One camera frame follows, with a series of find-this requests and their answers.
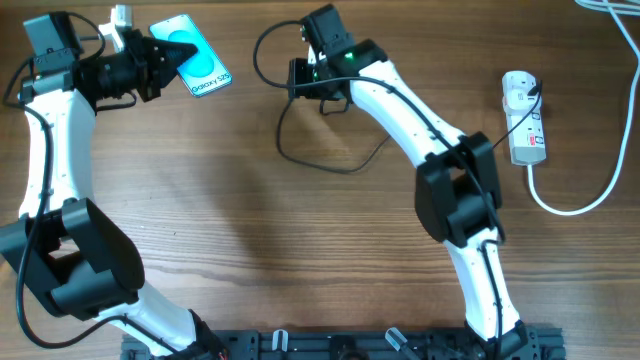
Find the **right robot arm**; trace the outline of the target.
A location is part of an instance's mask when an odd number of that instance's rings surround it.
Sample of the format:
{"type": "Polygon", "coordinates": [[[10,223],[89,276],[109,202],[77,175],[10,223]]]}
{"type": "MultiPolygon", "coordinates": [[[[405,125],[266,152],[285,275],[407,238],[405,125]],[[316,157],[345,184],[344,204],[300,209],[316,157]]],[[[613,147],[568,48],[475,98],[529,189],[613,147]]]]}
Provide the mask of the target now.
{"type": "Polygon", "coordinates": [[[510,357],[526,338],[498,254],[505,234],[489,139],[481,132],[467,135],[431,110],[379,46],[353,39],[333,5],[297,23],[309,56],[302,74],[288,82],[294,93],[345,99],[371,115],[401,147],[416,169],[416,214],[453,261],[467,326],[487,355],[510,357]]]}

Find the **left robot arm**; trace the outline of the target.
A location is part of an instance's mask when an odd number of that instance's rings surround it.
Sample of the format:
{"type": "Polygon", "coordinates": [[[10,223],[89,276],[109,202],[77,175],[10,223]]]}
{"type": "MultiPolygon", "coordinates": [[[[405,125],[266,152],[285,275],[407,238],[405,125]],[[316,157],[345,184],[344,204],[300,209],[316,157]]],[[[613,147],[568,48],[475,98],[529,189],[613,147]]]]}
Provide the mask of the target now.
{"type": "Polygon", "coordinates": [[[115,6],[94,38],[112,46],[86,54],[77,14],[49,12],[24,24],[33,52],[11,77],[6,107],[29,124],[29,175],[17,220],[1,230],[1,252],[16,272],[18,323],[34,344],[25,311],[31,293],[52,316],[71,316],[89,332],[115,326],[149,359],[226,359],[227,346],[192,310],[146,281],[132,240],[95,204],[91,138],[97,115],[122,97],[157,98],[196,48],[159,40],[133,26],[132,10],[115,6]]]}

